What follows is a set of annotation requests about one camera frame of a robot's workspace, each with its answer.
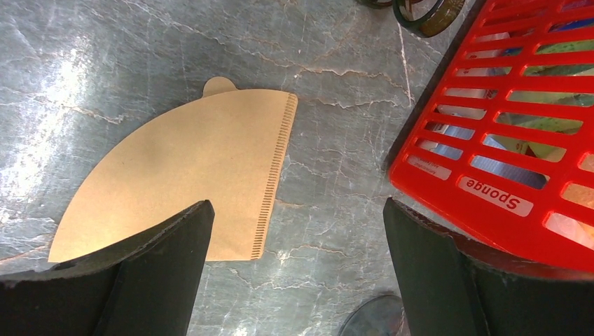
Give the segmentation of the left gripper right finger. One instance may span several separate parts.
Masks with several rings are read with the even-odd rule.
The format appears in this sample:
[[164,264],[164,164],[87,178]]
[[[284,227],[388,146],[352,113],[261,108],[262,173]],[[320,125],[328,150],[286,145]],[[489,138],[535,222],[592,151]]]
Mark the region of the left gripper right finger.
[[395,200],[383,220],[413,335],[592,335],[593,275],[519,258]]

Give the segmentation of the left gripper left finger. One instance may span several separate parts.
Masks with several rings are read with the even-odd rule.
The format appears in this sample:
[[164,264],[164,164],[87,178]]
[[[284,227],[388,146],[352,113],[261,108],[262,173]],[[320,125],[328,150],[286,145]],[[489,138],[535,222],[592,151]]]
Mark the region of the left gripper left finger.
[[2,335],[185,335],[212,233],[205,200],[43,271],[1,276]]

